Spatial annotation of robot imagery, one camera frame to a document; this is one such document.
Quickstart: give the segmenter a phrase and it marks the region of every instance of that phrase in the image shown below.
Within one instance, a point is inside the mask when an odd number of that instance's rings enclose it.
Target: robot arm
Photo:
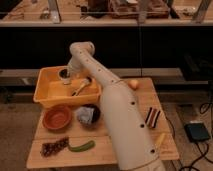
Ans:
[[[121,170],[164,171],[162,161],[139,112],[133,91],[110,70],[96,61],[91,42],[73,43],[72,58],[68,63],[70,74],[82,67],[102,85],[100,109],[111,137]]]

